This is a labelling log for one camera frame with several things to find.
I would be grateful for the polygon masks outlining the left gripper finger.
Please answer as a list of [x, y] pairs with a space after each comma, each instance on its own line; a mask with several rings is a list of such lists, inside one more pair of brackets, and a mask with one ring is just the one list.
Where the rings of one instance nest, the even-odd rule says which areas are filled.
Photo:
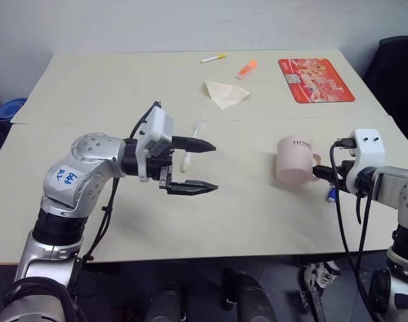
[[186, 180], [174, 182], [172, 180], [172, 167], [164, 166], [160, 170], [159, 187], [164, 189], [168, 195], [193, 196], [210, 193], [219, 188], [218, 185], [200, 180]]
[[205, 140], [183, 136], [172, 136], [172, 148], [192, 153], [216, 151], [216, 147]]

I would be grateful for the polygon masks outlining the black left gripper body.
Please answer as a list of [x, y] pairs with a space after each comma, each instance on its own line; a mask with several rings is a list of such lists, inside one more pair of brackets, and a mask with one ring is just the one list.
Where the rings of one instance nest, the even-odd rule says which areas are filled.
[[167, 148], [159, 155], [146, 159], [146, 174], [147, 178], [158, 181], [159, 188], [172, 194], [172, 155], [174, 150]]

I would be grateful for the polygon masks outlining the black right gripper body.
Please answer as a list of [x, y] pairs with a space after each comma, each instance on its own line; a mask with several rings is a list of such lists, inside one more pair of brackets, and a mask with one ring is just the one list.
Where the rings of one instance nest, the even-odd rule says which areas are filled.
[[348, 175], [354, 166], [353, 160], [343, 160], [342, 163], [337, 166], [334, 162], [331, 163], [334, 177], [334, 186], [338, 191], [345, 193], [355, 194], [355, 189], [350, 190], [348, 188]]

